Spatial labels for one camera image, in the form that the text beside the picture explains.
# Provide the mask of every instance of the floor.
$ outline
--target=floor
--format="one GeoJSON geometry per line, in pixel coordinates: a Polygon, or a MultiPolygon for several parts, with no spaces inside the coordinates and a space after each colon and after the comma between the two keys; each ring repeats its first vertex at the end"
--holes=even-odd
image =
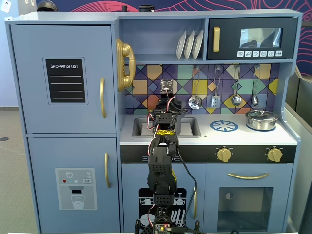
{"type": "Polygon", "coordinates": [[[37,233],[18,111],[0,111],[0,234],[37,233]]]}

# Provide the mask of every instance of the plate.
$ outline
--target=plate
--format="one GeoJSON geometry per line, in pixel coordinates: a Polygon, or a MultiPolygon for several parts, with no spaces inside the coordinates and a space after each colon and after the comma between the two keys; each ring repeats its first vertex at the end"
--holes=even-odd
{"type": "Polygon", "coordinates": [[[187,38],[186,44],[185,44],[185,50],[184,50],[184,56],[185,59],[189,59],[189,56],[191,54],[192,46],[193,46],[193,41],[194,41],[194,30],[190,34],[189,38],[187,38]]]}
{"type": "Polygon", "coordinates": [[[192,55],[194,59],[196,59],[199,54],[201,44],[203,42],[203,37],[204,37],[204,32],[203,30],[201,30],[198,36],[196,37],[194,41],[194,45],[193,45],[192,55]]]}
{"type": "Polygon", "coordinates": [[[183,48],[184,48],[185,39],[186,39],[186,31],[184,31],[183,35],[180,37],[179,43],[177,44],[177,48],[176,48],[177,59],[181,58],[183,48]]]}

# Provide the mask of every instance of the gold microwave handle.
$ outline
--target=gold microwave handle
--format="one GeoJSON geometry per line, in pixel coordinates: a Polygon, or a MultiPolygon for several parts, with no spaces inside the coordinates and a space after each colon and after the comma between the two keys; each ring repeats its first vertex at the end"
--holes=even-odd
{"type": "Polygon", "coordinates": [[[258,176],[242,176],[242,175],[238,175],[238,174],[235,174],[235,173],[228,173],[229,176],[231,177],[234,177],[234,178],[237,178],[237,179],[263,179],[265,177],[267,177],[269,175],[269,173],[263,173],[261,175],[258,175],[258,176]]]}
{"type": "Polygon", "coordinates": [[[118,90],[122,91],[132,84],[136,74],[136,59],[131,46],[117,39],[118,90]],[[125,75],[125,57],[129,58],[129,74],[125,75]]]}
{"type": "Polygon", "coordinates": [[[105,85],[105,80],[104,78],[101,78],[101,107],[102,107],[102,115],[103,118],[106,118],[106,110],[105,110],[105,102],[104,102],[104,85],[105,85]]]}
{"type": "Polygon", "coordinates": [[[214,28],[214,45],[213,45],[213,51],[219,52],[220,50],[220,28],[216,27],[214,28]]]}
{"type": "Polygon", "coordinates": [[[193,219],[196,219],[196,215],[197,215],[197,190],[194,194],[194,215],[193,215],[193,219]]]}
{"type": "Polygon", "coordinates": [[[105,179],[106,179],[107,188],[110,188],[111,182],[109,182],[109,176],[108,176],[108,153],[105,153],[105,179]]]}

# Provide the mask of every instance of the microwave screen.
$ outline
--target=microwave screen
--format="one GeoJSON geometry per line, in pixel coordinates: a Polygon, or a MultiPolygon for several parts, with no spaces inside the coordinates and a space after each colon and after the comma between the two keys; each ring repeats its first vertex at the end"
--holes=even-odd
{"type": "Polygon", "coordinates": [[[240,48],[280,48],[281,28],[242,28],[240,48]]]}

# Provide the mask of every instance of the gray sink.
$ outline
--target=gray sink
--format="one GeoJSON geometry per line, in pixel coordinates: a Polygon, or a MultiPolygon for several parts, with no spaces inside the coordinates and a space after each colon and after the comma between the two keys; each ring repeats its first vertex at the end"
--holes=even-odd
{"type": "MultiPolygon", "coordinates": [[[[147,129],[146,118],[135,118],[133,123],[132,136],[133,137],[152,137],[153,130],[147,129]]],[[[201,137],[198,122],[196,118],[182,118],[181,119],[181,132],[179,137],[201,137]]]]}

